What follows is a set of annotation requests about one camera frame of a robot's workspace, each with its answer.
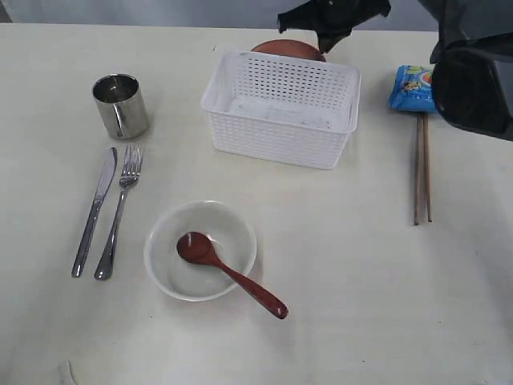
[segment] snack package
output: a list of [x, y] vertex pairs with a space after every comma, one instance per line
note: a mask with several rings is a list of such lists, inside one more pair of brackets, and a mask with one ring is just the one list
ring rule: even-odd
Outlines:
[[388, 104], [394, 110], [436, 112], [431, 94], [433, 70], [419, 66], [400, 66]]

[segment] table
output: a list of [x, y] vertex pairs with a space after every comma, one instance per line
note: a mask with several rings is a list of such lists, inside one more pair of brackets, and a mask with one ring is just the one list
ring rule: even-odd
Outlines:
[[[356, 135], [333, 171], [217, 152], [200, 97], [221, 55], [274, 30], [0, 25], [0, 383], [476, 384], [513, 379], [513, 150], [430, 124], [434, 224], [412, 226], [415, 118], [389, 111], [401, 64], [436, 34], [365, 32], [328, 54], [362, 72]], [[315, 43], [309, 32], [286, 38]], [[93, 278], [117, 203], [70, 276], [108, 147], [91, 98], [136, 76], [152, 116], [112, 279]], [[256, 228], [252, 277], [279, 321], [237, 289], [185, 303], [154, 287], [144, 239], [166, 210], [230, 204]]]

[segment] fork handle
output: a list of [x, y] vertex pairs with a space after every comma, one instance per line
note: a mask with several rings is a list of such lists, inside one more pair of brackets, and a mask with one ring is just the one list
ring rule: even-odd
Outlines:
[[89, 246], [91, 245], [91, 239], [93, 238], [93, 232], [95, 231], [96, 220], [98, 219], [99, 209], [102, 207], [103, 201], [94, 200], [87, 217], [86, 228], [83, 230], [82, 240], [80, 241], [79, 251], [71, 270], [72, 277], [80, 277], [83, 272], [83, 266], [86, 264], [87, 253], [89, 253]]
[[125, 206], [125, 200], [127, 199], [128, 190], [121, 190], [119, 193], [118, 208], [115, 211], [114, 221], [112, 222], [111, 231], [109, 232], [109, 238], [107, 244], [103, 250], [102, 259], [99, 260], [98, 267], [95, 271], [95, 278], [99, 281], [106, 281], [112, 275], [114, 269], [114, 254], [115, 245], [118, 241], [118, 230], [119, 223], [121, 222], [121, 216], [123, 215], [123, 208]]

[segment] brown bowl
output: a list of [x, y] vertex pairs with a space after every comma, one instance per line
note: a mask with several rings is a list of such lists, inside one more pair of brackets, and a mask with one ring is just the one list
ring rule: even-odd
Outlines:
[[326, 61], [324, 55], [317, 48], [297, 40], [270, 40], [259, 44], [251, 51], [261, 52], [264, 54], [291, 56], [299, 59], [316, 60], [318, 62]]

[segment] wooden chopsticks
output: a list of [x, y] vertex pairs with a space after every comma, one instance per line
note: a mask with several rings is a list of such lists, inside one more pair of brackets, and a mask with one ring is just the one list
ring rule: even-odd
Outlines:
[[414, 199], [414, 224], [420, 225], [421, 212], [421, 174], [424, 174], [424, 189], [427, 207], [427, 221], [432, 222], [431, 216], [431, 181], [430, 181], [430, 140], [428, 116], [426, 113], [417, 115], [417, 140], [415, 146], [415, 199]]

